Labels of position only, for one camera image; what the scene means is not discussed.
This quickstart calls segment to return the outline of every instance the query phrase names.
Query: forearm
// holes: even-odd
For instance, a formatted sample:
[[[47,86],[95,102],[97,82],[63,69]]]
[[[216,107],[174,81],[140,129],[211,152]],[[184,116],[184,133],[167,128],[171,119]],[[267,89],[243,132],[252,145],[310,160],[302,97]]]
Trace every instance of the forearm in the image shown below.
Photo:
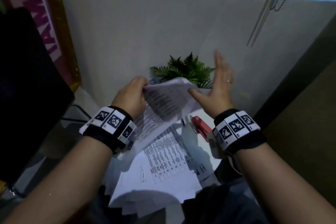
[[[235,158],[257,197],[278,223],[335,223],[336,210],[267,144]]]
[[[112,151],[84,137],[5,223],[64,223],[97,194]]]

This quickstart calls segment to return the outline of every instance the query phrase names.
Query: hand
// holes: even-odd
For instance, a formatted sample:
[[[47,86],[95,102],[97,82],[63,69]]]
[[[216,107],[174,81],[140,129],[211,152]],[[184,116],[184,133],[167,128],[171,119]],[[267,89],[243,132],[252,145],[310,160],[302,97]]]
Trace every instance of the hand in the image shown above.
[[[199,102],[204,111],[213,119],[222,112],[233,108],[229,94],[233,75],[219,51],[215,52],[215,68],[213,86],[207,95],[198,92],[196,89],[189,89],[190,95]]]
[[[129,84],[118,91],[111,105],[123,109],[133,119],[136,118],[146,108],[146,101],[142,94],[142,88],[145,85],[150,85],[145,77],[134,78]]]

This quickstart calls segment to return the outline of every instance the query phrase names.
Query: stack of papers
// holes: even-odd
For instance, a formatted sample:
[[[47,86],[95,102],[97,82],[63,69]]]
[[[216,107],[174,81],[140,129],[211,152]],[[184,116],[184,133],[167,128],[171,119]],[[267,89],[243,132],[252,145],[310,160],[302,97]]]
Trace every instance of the stack of papers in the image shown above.
[[[201,108],[187,92],[189,88],[197,87],[185,78],[145,86],[144,115],[134,121],[137,129],[128,149],[112,158],[103,180],[105,194],[111,196],[109,207],[142,217],[195,198],[204,184],[216,182],[209,155],[195,140],[181,136],[182,123],[179,132],[174,127]]]

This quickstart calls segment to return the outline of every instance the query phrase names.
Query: potted plant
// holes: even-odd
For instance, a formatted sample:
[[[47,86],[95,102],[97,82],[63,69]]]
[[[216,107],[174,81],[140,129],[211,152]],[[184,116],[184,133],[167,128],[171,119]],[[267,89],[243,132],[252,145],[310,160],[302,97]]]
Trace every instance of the potted plant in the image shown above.
[[[207,67],[203,62],[198,60],[198,56],[193,57],[193,53],[181,60],[170,56],[168,66],[151,67],[155,77],[159,78],[160,82],[166,82],[177,77],[187,78],[200,89],[210,89],[212,80],[210,74],[215,70]]]

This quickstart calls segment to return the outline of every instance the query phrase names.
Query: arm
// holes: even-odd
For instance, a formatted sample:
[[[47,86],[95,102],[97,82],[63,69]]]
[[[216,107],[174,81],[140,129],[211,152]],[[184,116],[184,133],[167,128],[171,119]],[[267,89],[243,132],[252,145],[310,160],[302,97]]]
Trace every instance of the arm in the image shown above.
[[[232,75],[218,52],[215,55],[215,64],[213,88],[210,93],[203,95],[196,90],[190,90],[194,99],[214,119],[233,108],[229,95]],[[336,210],[332,205],[288,166],[267,143],[251,149],[238,150],[234,156],[249,185],[276,222],[336,222]]]
[[[112,105],[132,117],[145,109],[145,78],[135,78],[121,89]],[[97,194],[112,151],[85,136],[5,221],[10,223],[64,223],[80,217]]]

